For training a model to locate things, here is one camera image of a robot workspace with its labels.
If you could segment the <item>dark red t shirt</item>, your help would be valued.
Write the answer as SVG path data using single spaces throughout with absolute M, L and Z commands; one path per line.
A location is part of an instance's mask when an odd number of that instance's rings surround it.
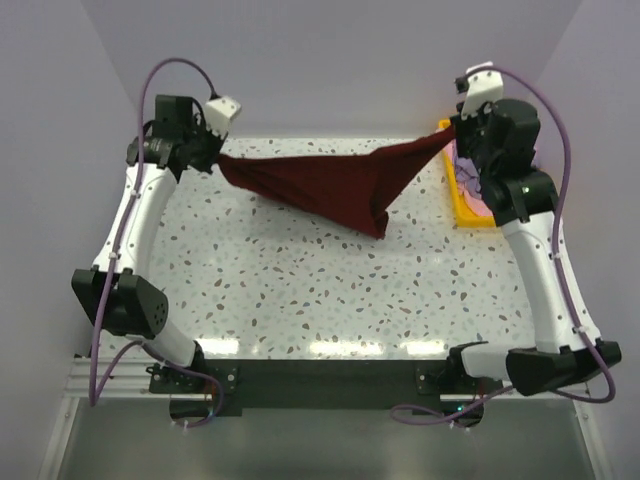
M 218 166 L 235 187 L 382 239 L 387 208 L 454 139 L 455 130 L 448 127 L 367 154 L 263 159 L 221 155 Z

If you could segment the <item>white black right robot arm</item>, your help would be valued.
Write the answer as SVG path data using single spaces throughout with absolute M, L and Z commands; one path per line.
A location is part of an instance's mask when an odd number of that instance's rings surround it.
M 478 171 L 482 199 L 515 256 L 535 343 L 455 347 L 451 354 L 457 361 L 445 369 L 448 386 L 466 393 L 481 377 L 492 377 L 523 396 L 564 395 L 568 386 L 608 375 L 622 352 L 617 342 L 603 339 L 588 313 L 568 258 L 554 181 L 533 165 L 540 130 L 536 108 L 502 99 L 450 121 L 455 150 Z

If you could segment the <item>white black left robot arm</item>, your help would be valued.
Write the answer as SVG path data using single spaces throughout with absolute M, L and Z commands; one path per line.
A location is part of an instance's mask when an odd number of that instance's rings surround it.
M 211 173 L 231 125 L 241 112 L 228 96 L 205 104 L 159 95 L 155 116 L 127 148 L 123 195 L 107 239 L 71 286 L 93 325 L 91 353 L 108 332 L 141 346 L 166 366 L 185 392 L 207 380 L 200 345 L 171 320 L 166 294 L 148 279 L 152 247 L 167 203 L 188 169 Z

